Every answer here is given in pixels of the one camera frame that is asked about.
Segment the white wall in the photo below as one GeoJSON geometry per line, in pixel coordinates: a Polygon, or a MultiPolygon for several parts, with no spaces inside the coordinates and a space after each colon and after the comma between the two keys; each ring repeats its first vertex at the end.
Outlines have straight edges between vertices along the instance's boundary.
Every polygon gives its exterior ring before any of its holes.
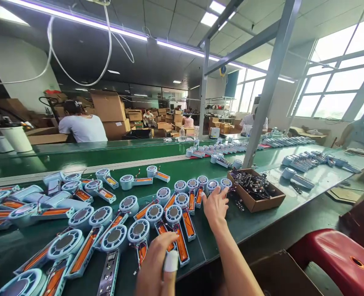
{"type": "MultiPolygon", "coordinates": [[[[2,82],[30,79],[46,66],[47,55],[21,39],[0,36],[0,79],[2,82]]],[[[60,90],[51,67],[38,79],[24,83],[5,84],[11,98],[17,98],[28,109],[45,113],[38,98],[47,89],[60,90]]]]}

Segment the water bottle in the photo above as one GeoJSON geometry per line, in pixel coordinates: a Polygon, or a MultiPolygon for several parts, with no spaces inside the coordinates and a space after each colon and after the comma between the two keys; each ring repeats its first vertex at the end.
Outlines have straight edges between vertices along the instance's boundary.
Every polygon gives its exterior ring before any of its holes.
{"type": "Polygon", "coordinates": [[[185,137],[185,129],[181,127],[181,130],[179,131],[179,141],[184,142],[186,139],[185,137]]]}

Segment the red plastic stool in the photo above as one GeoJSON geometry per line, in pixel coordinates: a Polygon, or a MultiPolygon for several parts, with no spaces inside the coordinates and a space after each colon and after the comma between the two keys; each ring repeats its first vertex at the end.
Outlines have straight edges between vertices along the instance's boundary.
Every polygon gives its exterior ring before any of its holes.
{"type": "Polygon", "coordinates": [[[344,296],[364,296],[364,248],[333,229],[306,234],[288,250],[302,268],[315,262],[344,296]]]}

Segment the metal pole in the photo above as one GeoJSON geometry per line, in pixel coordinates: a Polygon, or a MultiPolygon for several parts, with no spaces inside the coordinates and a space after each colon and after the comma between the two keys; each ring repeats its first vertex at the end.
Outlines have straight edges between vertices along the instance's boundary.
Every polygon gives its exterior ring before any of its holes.
{"type": "Polygon", "coordinates": [[[271,105],[275,86],[281,72],[283,60],[289,46],[294,23],[297,19],[297,14],[300,6],[301,0],[286,0],[285,2],[281,22],[279,24],[278,33],[275,39],[274,49],[271,54],[271,61],[269,62],[268,74],[264,82],[259,108],[255,116],[255,121],[253,124],[251,137],[249,139],[249,144],[246,150],[245,159],[243,160],[243,168],[250,168],[252,166],[253,158],[260,140],[269,106],[271,105]]]}
{"type": "Polygon", "coordinates": [[[205,117],[206,83],[208,81],[208,77],[205,75],[205,73],[206,70],[208,69],[210,45],[211,41],[209,39],[205,40],[204,66],[202,67],[202,82],[201,82],[201,104],[199,108],[198,138],[200,140],[203,140],[203,135],[204,135],[203,131],[204,131],[204,117],[205,117]]]}

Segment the person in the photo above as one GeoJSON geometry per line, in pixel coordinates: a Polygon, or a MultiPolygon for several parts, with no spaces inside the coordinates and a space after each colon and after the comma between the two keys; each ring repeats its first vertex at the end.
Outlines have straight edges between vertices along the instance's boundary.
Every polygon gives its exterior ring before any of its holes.
{"type": "Polygon", "coordinates": [[[364,120],[359,119],[349,123],[335,144],[344,149],[360,148],[364,150],[364,120]]]}
{"type": "Polygon", "coordinates": [[[150,125],[153,125],[153,126],[155,126],[155,127],[157,127],[157,123],[156,123],[156,121],[154,120],[154,115],[150,112],[150,110],[149,109],[146,109],[146,111],[145,111],[145,113],[144,113],[144,116],[143,116],[143,118],[144,118],[144,124],[146,125],[146,126],[149,126],[149,124],[150,125]]]}
{"type": "Polygon", "coordinates": [[[108,141],[100,118],[85,114],[79,103],[74,100],[64,102],[66,116],[58,124],[60,134],[72,133],[77,143],[108,141]]]}
{"type": "MultiPolygon", "coordinates": [[[[257,113],[257,109],[258,107],[256,107],[254,114],[248,114],[246,115],[242,121],[240,122],[240,126],[243,127],[243,125],[253,125],[254,121],[255,121],[255,117],[256,117],[256,113],[257,113]]],[[[263,125],[263,130],[262,130],[262,134],[265,134],[268,132],[268,118],[265,118],[264,121],[264,125],[263,125]]]]}
{"type": "MultiPolygon", "coordinates": [[[[207,198],[202,193],[204,213],[215,236],[225,277],[225,290],[228,295],[264,296],[257,280],[239,250],[225,219],[228,209],[226,194],[228,188],[220,192],[218,186],[207,198]]],[[[178,257],[171,255],[165,259],[166,249],[176,241],[176,233],[169,231],[159,235],[150,244],[146,257],[138,273],[135,295],[174,296],[178,257]]]]}

